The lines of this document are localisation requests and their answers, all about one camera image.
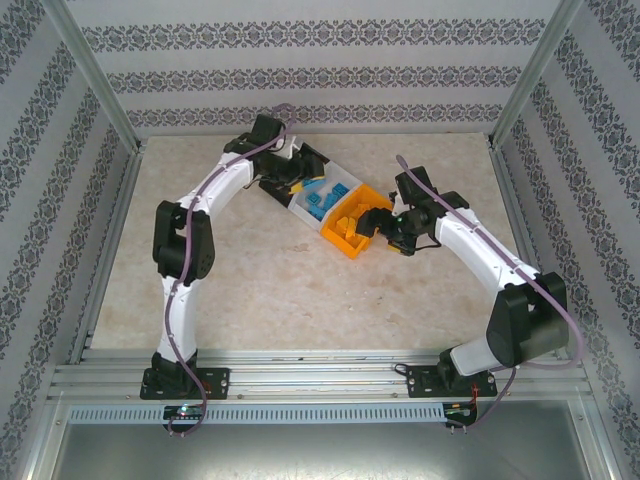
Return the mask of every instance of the white vent strip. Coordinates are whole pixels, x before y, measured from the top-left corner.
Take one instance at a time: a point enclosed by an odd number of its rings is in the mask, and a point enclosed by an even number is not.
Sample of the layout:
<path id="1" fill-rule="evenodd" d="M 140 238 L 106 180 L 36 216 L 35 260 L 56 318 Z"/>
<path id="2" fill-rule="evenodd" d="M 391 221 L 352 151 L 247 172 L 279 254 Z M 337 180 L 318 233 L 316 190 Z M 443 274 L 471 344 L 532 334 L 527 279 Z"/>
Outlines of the white vent strip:
<path id="1" fill-rule="evenodd" d="M 161 405 L 75 406 L 69 423 L 76 425 L 158 424 Z M 441 403 L 367 405 L 215 405 L 207 410 L 209 424 L 420 423 L 445 421 Z"/>

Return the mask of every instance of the beige floor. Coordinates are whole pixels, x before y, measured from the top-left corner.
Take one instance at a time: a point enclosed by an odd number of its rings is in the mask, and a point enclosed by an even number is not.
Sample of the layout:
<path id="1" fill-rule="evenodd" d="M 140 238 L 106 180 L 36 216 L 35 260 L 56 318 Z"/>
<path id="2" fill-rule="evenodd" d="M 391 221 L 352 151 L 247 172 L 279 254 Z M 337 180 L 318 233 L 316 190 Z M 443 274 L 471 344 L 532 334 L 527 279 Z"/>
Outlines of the beige floor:
<path id="1" fill-rule="evenodd" d="M 228 136 L 151 138 L 92 348 L 155 348 L 162 289 L 151 259 L 155 208 L 187 193 L 217 162 Z M 480 134 L 304 135 L 382 193 L 395 155 L 425 165 L 440 191 L 457 190 L 514 249 Z M 213 225 L 216 261 L 200 290 L 198 345 L 224 349 L 444 349 L 481 334 L 493 299 L 446 248 L 403 257 L 376 238 L 356 260 L 257 185 Z"/>

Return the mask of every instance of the damask pattern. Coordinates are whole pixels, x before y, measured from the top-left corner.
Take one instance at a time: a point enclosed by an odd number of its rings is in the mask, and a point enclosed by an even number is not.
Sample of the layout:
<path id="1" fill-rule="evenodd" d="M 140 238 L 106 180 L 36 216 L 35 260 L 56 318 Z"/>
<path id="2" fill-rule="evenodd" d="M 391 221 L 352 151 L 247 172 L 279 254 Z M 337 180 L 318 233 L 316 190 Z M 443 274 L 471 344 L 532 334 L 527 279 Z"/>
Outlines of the damask pattern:
<path id="1" fill-rule="evenodd" d="M 640 82 L 640 15 L 629 0 L 589 0 L 589 8 Z"/>
<path id="2" fill-rule="evenodd" d="M 134 127 L 250 125 L 272 107 L 129 110 Z M 502 105 L 319 105 L 296 106 L 296 123 L 495 122 Z M 288 112 L 283 120 L 287 121 Z"/>
<path id="3" fill-rule="evenodd" d="M 4 359 L 4 350 L 11 342 L 11 332 L 22 314 L 22 304 L 31 289 L 35 271 L 40 265 L 99 108 L 98 99 L 88 90 L 51 170 L 42 198 L 33 214 L 33 221 L 24 237 L 24 243 L 18 250 L 18 258 L 13 262 L 14 269 L 7 276 L 0 300 L 0 360 Z"/>
<path id="4" fill-rule="evenodd" d="M 51 287 L 51 294 L 42 312 L 43 317 L 29 349 L 29 360 L 24 365 L 25 371 L 19 381 L 20 388 L 14 393 L 16 400 L 9 408 L 9 420 L 3 426 L 4 433 L 0 440 L 0 444 L 3 446 L 0 452 L 0 478 L 11 478 L 12 470 L 15 467 L 18 451 L 27 431 L 27 422 L 31 417 L 37 392 L 42 383 L 42 375 L 45 373 L 45 366 L 49 361 L 50 349 L 53 348 L 58 333 L 58 325 L 64 314 L 65 302 L 73 286 L 73 279 L 91 231 L 91 224 L 98 209 L 118 143 L 118 135 L 111 127 L 96 160 L 91 179 L 87 184 L 87 190 L 82 197 L 67 248 L 62 255 L 54 285 Z M 126 166 L 120 178 L 118 190 L 124 179 L 124 171 L 126 171 Z"/>
<path id="5" fill-rule="evenodd" d="M 44 76 L 29 99 L 29 106 L 18 120 L 13 136 L 2 151 L 0 163 L 0 223 L 11 206 L 11 198 L 22 183 L 25 167 L 31 163 L 36 147 L 58 105 L 76 64 L 64 43 L 53 55 Z"/>
<path id="6" fill-rule="evenodd" d="M 130 25 L 82 29 L 95 52 L 354 45 L 533 45 L 543 19 L 391 19 Z"/>
<path id="7" fill-rule="evenodd" d="M 332 67 L 111 73 L 118 94 L 294 88 L 513 87 L 520 67 Z"/>
<path id="8" fill-rule="evenodd" d="M 613 103 L 605 94 L 593 67 L 584 56 L 573 34 L 567 34 L 558 46 L 555 57 L 578 98 L 582 110 L 589 118 L 593 133 L 608 154 L 613 171 L 624 185 L 624 193 L 640 220 L 640 166 L 638 147 Z"/>
<path id="9" fill-rule="evenodd" d="M 38 0 L 15 0 L 0 21 L 0 85 L 22 55 L 36 27 L 44 18 Z"/>
<path id="10" fill-rule="evenodd" d="M 569 241 L 567 229 L 558 211 L 538 153 L 527 128 L 520 117 L 511 134 L 516 142 L 520 158 L 524 162 L 529 183 L 533 189 L 538 208 L 553 245 L 561 275 L 567 285 L 567 294 L 585 337 L 587 347 L 593 352 L 593 362 L 598 378 L 603 383 L 607 404 L 613 412 L 613 421 L 618 425 L 618 435 L 625 445 L 625 453 L 631 459 L 631 469 L 640 476 L 640 425 L 638 414 L 633 411 L 631 396 L 625 392 L 625 383 L 620 378 L 620 367 L 606 335 L 599 314 L 593 306 L 593 299 L 573 245 Z M 513 183 L 513 173 L 507 162 L 507 170 Z"/>
<path id="11" fill-rule="evenodd" d="M 585 228 L 591 235 L 591 243 L 600 257 L 600 265 L 610 283 L 611 291 L 616 295 L 616 304 L 622 310 L 622 319 L 627 322 L 627 330 L 635 339 L 635 347 L 640 349 L 640 287 L 632 273 L 633 270 L 618 246 L 618 238 L 611 231 L 607 213 L 601 207 L 596 189 L 591 186 L 587 169 L 582 164 L 567 126 L 543 81 L 540 81 L 531 93 L 531 100 L 538 111 L 553 151 L 558 156 L 559 165 L 582 214 Z"/>

